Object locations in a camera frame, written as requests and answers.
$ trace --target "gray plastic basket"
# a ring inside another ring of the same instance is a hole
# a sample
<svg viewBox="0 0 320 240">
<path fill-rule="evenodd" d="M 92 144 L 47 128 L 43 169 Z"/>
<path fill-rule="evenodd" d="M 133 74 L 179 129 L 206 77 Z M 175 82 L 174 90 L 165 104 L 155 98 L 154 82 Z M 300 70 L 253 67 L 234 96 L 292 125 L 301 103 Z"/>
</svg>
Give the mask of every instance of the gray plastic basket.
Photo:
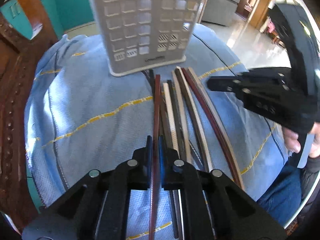
<svg viewBox="0 0 320 240">
<path fill-rule="evenodd" d="M 114 76 L 186 60 L 201 0 L 90 0 Z"/>
</svg>

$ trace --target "metal screw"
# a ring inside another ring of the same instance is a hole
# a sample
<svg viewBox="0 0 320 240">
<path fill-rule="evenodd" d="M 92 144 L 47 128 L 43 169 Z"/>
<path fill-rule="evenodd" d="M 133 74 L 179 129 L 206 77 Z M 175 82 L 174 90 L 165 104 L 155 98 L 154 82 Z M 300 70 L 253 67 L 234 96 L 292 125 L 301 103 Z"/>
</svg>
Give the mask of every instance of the metal screw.
<svg viewBox="0 0 320 240">
<path fill-rule="evenodd" d="M 242 92 L 244 92 L 246 94 L 250 94 L 251 93 L 251 91 L 249 89 L 247 89 L 247 88 L 242 89 Z"/>
<path fill-rule="evenodd" d="M 99 176 L 99 171 L 98 171 L 98 170 L 91 170 L 91 171 L 89 172 L 89 176 L 90 176 L 91 178 L 98 177 L 98 176 Z"/>
<path fill-rule="evenodd" d="M 184 161 L 183 160 L 175 160 L 174 165 L 176 165 L 177 167 L 181 167 L 184 165 Z"/>
<path fill-rule="evenodd" d="M 131 159 L 131 160 L 128 160 L 127 164 L 130 166 L 130 167 L 134 167 L 134 166 L 137 166 L 138 165 L 138 162 L 134 159 Z"/>
<path fill-rule="evenodd" d="M 218 170 L 218 169 L 215 169 L 212 171 L 212 175 L 219 178 L 222 176 L 222 171 Z"/>
</svg>

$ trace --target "brown wooden furniture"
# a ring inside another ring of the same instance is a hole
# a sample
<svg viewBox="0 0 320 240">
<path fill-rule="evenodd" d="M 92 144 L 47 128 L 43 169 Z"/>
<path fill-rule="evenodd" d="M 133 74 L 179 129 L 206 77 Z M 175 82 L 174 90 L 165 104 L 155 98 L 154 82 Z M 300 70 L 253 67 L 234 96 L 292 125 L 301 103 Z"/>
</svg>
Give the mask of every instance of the brown wooden furniture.
<svg viewBox="0 0 320 240">
<path fill-rule="evenodd" d="M 320 26 L 320 1 L 304 1 Z M 40 0 L 18 2 L 33 37 L 20 35 L 0 13 L 0 210 L 22 231 L 37 215 L 26 178 L 24 108 L 37 62 L 58 39 Z"/>
</svg>

